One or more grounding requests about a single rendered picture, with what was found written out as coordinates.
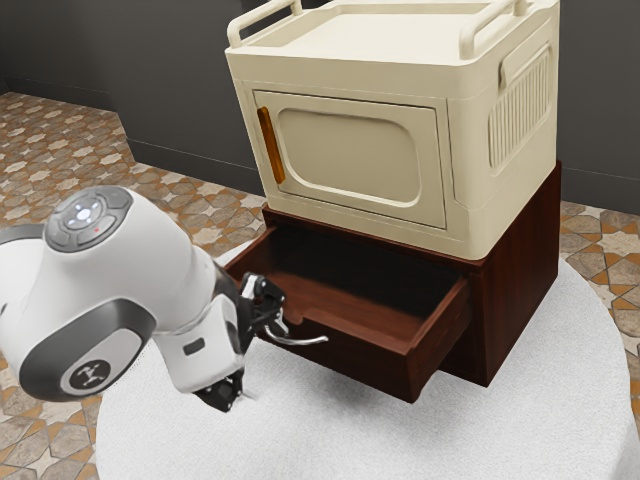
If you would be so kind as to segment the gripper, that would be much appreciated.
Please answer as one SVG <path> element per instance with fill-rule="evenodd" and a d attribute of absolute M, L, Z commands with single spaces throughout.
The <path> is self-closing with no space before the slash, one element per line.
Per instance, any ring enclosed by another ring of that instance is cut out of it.
<path fill-rule="evenodd" d="M 237 286 L 227 272 L 216 273 L 212 300 L 193 334 L 194 395 L 219 411 L 231 410 L 243 393 L 245 355 L 253 339 L 263 329 L 289 336 L 280 310 L 284 301 L 284 292 L 262 275 L 247 272 Z"/>

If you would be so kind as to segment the dark brown wooden drawer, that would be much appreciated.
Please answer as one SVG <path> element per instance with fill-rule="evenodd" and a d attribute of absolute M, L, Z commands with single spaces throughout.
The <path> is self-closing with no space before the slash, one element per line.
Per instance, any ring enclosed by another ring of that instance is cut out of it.
<path fill-rule="evenodd" d="M 270 228 L 226 269 L 284 291 L 293 338 L 328 338 L 293 353 L 410 403 L 470 322 L 459 272 L 303 228 Z"/>

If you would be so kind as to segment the cream box with lid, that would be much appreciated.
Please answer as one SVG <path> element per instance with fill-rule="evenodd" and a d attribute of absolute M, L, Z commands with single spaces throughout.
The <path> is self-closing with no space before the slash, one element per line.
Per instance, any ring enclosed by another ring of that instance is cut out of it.
<path fill-rule="evenodd" d="M 269 206 L 485 257 L 556 164 L 560 0 L 269 0 L 226 57 Z"/>

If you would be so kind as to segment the dark brown wooden cabinet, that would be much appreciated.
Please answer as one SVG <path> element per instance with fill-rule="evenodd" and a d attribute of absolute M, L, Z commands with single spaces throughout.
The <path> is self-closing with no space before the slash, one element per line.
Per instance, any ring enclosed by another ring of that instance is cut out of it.
<path fill-rule="evenodd" d="M 303 228 L 459 272 L 470 289 L 470 322 L 437 370 L 486 386 L 557 276 L 560 184 L 561 173 L 554 170 L 480 260 L 458 259 L 273 210 L 265 211 L 265 220 L 267 231 L 280 225 Z"/>

